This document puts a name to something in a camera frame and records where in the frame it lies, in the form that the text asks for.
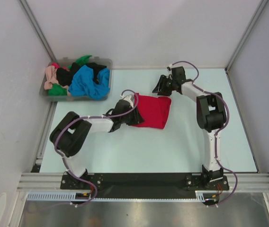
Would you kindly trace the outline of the red t shirt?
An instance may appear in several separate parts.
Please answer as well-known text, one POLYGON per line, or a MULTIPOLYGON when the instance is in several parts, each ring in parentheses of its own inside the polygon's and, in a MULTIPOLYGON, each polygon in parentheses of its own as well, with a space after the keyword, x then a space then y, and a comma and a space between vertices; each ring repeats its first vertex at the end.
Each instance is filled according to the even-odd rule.
POLYGON ((138 95, 138 112, 143 119, 140 123, 131 124, 134 127, 164 129, 170 112, 171 99, 166 96, 138 95))

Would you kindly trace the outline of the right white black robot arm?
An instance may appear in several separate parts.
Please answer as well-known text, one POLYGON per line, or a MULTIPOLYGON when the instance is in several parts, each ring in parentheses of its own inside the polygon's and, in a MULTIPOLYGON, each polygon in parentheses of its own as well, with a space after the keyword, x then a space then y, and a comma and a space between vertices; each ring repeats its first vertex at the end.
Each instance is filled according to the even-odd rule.
POLYGON ((224 169, 220 165, 220 134, 229 122, 221 93, 208 92, 187 79, 185 69, 169 66, 168 76, 161 75, 152 91, 160 96, 170 96, 172 91, 190 98, 196 103, 197 124, 203 131, 205 158, 202 164, 200 184, 207 190, 214 189, 223 180, 224 169))

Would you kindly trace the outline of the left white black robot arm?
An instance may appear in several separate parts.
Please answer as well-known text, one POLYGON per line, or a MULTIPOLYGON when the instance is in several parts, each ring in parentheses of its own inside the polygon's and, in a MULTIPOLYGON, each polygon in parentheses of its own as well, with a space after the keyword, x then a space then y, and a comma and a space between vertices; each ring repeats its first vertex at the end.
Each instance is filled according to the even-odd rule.
POLYGON ((88 183, 88 171, 79 162, 79 154, 87 136, 96 132, 114 132, 122 124, 134 126, 143 122, 135 102, 120 99, 114 108, 101 116, 80 117, 73 111, 68 112, 51 132, 49 140, 55 152, 61 156, 67 173, 72 176, 72 185, 82 189, 88 183))

